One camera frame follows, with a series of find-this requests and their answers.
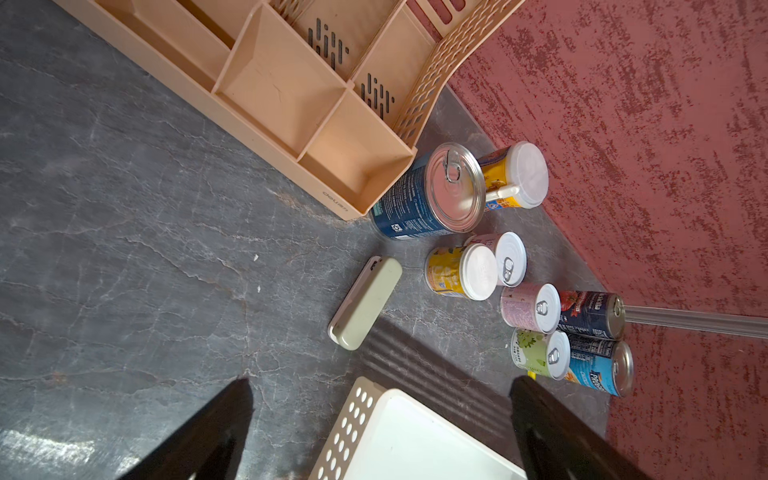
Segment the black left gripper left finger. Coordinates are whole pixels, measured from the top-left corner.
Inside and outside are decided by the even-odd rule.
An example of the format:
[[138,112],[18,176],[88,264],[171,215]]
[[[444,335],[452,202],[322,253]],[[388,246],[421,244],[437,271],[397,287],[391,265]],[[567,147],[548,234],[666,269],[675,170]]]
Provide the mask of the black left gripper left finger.
[[234,479],[253,412],[250,382],[238,378],[122,477]]

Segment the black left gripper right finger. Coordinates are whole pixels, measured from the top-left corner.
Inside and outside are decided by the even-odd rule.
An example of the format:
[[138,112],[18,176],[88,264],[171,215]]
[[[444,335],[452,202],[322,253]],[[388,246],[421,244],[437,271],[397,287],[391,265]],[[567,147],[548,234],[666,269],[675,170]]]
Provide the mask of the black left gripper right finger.
[[529,479],[646,479],[535,380],[513,380],[509,398],[515,439]]

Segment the light blue corn can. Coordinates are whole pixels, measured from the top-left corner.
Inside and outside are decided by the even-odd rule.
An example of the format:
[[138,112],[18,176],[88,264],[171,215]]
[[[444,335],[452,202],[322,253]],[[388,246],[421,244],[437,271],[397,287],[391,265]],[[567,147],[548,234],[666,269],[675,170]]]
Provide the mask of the light blue corn can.
[[635,368],[627,342],[576,334],[568,334],[568,339],[571,356],[567,381],[617,397],[632,393]]

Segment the dark navy red can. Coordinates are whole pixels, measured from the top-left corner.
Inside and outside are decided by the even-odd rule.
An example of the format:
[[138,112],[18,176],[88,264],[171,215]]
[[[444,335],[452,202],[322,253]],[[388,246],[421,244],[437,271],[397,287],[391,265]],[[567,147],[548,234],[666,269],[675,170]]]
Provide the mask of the dark navy red can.
[[616,293],[562,291],[559,329],[571,334],[621,340],[626,325],[625,304]]

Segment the yellow can with white lid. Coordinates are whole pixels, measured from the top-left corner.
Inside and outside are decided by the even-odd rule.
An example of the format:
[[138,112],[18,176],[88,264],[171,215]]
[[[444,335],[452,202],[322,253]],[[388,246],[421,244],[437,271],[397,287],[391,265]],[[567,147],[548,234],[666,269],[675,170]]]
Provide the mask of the yellow can with white lid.
[[485,210],[533,209],[549,189],[548,167],[541,150],[520,141],[478,158],[486,183]]

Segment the dark blue silver-top can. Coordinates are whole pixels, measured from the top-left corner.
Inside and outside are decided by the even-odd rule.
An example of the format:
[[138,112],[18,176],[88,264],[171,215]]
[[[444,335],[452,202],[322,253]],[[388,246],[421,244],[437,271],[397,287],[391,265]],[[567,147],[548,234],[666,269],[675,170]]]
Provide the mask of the dark blue silver-top can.
[[419,159],[369,212],[373,227],[393,240],[464,234],[482,220],[486,183],[464,146],[447,142]]

